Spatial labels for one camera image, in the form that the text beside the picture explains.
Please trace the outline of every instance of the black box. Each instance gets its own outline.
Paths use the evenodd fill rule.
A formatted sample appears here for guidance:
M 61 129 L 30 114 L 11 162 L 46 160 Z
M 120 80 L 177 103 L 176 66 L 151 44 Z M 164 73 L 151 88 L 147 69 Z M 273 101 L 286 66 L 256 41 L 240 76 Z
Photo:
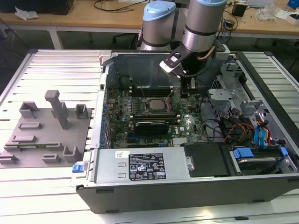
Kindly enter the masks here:
M 2 13 L 14 13 L 14 6 L 16 6 L 28 12 L 67 15 L 73 3 L 74 0 L 0 0 L 0 11 Z
M 245 10 L 247 9 L 247 4 L 239 4 L 239 3 L 235 3 L 233 10 L 232 10 L 232 14 L 234 16 L 240 16 L 242 17 L 245 13 Z

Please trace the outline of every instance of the gray 3d-printed part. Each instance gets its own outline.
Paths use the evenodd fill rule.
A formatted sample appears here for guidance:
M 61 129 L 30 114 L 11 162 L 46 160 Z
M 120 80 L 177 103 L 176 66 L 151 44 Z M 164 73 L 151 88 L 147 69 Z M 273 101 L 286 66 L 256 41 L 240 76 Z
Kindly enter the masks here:
M 24 143 L 24 142 L 35 142 L 36 141 L 36 136 L 34 135 L 13 135 L 12 142 L 19 142 L 19 143 Z
M 74 162 L 68 162 L 63 156 L 64 147 L 67 146 L 73 153 L 73 149 L 77 146 L 79 156 L 74 158 L 77 161 L 82 160 L 85 143 L 90 123 L 92 110 L 87 109 L 87 119 L 77 119 L 75 108 L 68 109 L 69 128 L 63 130 L 57 120 L 53 118 L 52 108 L 39 109 L 33 111 L 35 119 L 20 118 L 12 136 L 36 136 L 36 141 L 33 143 L 13 143 L 11 140 L 4 146 L 4 151 L 0 155 L 7 156 L 15 155 L 19 160 L 16 164 L 7 164 L 0 162 L 0 168 L 29 168 L 29 167 L 69 167 Z M 41 124 L 40 129 L 23 129 L 20 130 L 20 124 L 24 123 Z M 56 153 L 61 159 L 60 163 L 45 163 L 42 158 L 44 154 Z
M 35 102 L 23 102 L 19 109 L 24 119 L 34 119 L 33 111 L 38 111 Z
M 58 99 L 59 97 L 58 90 L 48 90 L 45 94 L 45 99 L 51 103 L 54 113 L 62 127 L 62 129 L 68 129 L 68 120 L 67 115 L 65 114 L 65 110 L 61 106 L 61 103 Z
M 60 104 L 61 104 L 63 113 L 65 113 L 66 117 L 68 117 L 68 116 L 69 116 L 69 111 L 67 110 L 67 107 L 66 107 L 66 105 L 65 105 L 65 102 L 60 102 Z M 53 114 L 53 117 L 54 117 L 55 119 L 57 119 L 57 116 L 56 116 L 55 112 L 54 112 L 54 111 L 51 111 L 51 112 L 52 112 L 52 114 Z
M 57 154 L 44 154 L 42 160 L 45 163 L 60 163 L 61 158 Z
M 7 155 L 0 155 L 0 163 L 1 164 L 17 164 L 18 158 L 14 155 L 7 154 Z
M 76 162 L 79 160 L 80 152 L 78 150 L 78 147 L 75 146 L 73 152 L 69 150 L 67 146 L 64 147 L 64 152 L 62 153 L 62 156 L 66 159 L 68 162 Z
M 7 146 L 3 147 L 7 152 L 20 152 L 21 149 L 18 146 Z
M 77 104 L 75 108 L 77 119 L 88 118 L 88 112 L 85 104 Z
M 22 123 L 19 125 L 20 130 L 40 129 L 40 128 L 41 128 L 41 123 L 39 122 Z

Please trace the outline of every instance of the white paper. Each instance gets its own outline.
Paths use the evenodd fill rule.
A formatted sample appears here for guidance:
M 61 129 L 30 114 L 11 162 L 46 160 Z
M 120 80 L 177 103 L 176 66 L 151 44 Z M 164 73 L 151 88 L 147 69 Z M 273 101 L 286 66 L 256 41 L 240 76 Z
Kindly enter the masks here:
M 291 14 L 291 12 L 287 12 L 287 11 L 285 11 L 285 10 L 281 10 L 281 9 L 280 9 L 280 10 L 275 14 L 275 16 L 276 16 L 277 18 L 280 18 L 280 19 L 285 20 L 290 14 Z
M 27 20 L 27 19 L 36 19 L 38 18 L 38 15 L 36 12 L 27 12 L 27 11 L 23 11 L 18 9 L 17 7 L 15 7 L 16 12 L 14 13 L 16 16 L 18 16 L 19 18 L 21 18 L 22 20 Z

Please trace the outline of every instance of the power supply label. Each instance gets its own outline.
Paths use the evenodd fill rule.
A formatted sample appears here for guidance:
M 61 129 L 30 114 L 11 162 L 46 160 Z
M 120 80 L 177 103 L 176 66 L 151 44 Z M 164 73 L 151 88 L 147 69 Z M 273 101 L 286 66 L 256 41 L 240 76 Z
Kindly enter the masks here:
M 129 179 L 132 181 L 166 179 L 163 153 L 130 154 Z

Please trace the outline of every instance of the motherboard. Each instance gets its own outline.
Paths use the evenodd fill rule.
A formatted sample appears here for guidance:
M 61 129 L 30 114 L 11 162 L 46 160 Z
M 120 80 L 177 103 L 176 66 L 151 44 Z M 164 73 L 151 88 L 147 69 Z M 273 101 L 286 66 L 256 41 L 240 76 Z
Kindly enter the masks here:
M 179 88 L 107 90 L 111 148 L 177 147 L 208 141 L 199 97 L 181 98 Z

